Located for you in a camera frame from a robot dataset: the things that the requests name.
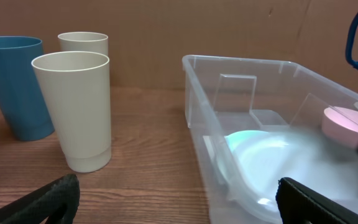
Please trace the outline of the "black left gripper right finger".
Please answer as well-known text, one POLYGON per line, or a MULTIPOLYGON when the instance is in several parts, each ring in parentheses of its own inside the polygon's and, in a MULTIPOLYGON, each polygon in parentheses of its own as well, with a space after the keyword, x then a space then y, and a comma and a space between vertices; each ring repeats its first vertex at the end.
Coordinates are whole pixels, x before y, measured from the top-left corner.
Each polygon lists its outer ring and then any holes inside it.
POLYGON ((283 224, 358 224, 358 214, 289 177, 278 181, 275 199, 283 224))

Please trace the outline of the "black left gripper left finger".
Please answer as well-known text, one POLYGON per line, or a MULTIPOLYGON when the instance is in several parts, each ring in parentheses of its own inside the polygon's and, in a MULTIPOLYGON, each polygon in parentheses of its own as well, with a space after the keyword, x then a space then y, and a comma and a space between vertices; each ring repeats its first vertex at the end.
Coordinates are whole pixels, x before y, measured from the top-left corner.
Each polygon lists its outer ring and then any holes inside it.
POLYGON ((79 204, 79 180, 67 174, 0 208, 0 224, 72 224, 79 204))

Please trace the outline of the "pink bowl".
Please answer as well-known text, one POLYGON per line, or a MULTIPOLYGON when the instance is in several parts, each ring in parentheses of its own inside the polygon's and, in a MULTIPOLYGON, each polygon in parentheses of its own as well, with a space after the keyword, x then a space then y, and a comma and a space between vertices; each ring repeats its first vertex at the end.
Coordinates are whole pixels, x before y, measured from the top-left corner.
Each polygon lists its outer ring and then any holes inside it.
POLYGON ((343 146, 357 149, 358 111, 334 106, 324 109, 323 113, 323 133, 343 146))

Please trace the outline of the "light blue plate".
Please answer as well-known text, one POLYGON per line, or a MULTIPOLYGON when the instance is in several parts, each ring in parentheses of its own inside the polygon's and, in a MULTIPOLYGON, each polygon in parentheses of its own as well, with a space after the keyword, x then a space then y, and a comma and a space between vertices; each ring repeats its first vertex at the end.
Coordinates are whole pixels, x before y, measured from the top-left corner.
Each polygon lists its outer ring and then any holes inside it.
POLYGON ((358 198, 358 157, 317 134, 244 130, 225 137, 241 180, 267 204, 289 177, 334 200, 358 198))

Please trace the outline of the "beige cup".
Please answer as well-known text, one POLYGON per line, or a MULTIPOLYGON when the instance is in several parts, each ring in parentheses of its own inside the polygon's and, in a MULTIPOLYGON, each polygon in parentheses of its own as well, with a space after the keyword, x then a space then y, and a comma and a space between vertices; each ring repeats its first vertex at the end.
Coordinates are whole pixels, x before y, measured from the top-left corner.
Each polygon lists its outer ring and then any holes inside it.
POLYGON ((31 62, 70 169, 102 169, 112 157, 109 57, 55 52, 31 62))
POLYGON ((58 35, 61 51, 87 51, 108 56, 108 36, 97 32, 66 32, 58 35))

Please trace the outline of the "clear plastic storage bin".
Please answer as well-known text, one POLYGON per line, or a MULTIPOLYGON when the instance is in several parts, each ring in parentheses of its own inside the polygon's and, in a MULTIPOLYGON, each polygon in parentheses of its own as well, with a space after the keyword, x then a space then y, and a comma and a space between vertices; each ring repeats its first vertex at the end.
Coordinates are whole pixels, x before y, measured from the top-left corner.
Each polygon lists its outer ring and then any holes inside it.
MULTIPOLYGON (((358 93, 297 63, 187 55, 185 116, 198 156, 212 223, 280 223, 275 196, 261 204, 229 151, 229 134, 257 130, 317 134, 329 107, 356 110, 358 93)), ((358 214, 358 198, 333 200, 358 214)))

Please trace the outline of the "blue cup far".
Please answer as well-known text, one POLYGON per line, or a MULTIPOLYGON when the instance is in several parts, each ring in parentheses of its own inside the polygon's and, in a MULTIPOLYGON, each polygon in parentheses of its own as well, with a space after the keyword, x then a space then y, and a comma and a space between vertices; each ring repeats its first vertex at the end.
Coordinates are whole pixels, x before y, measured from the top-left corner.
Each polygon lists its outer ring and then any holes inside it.
POLYGON ((31 62, 44 54, 42 40, 0 36, 0 109, 20 141, 36 141, 54 132, 31 62))

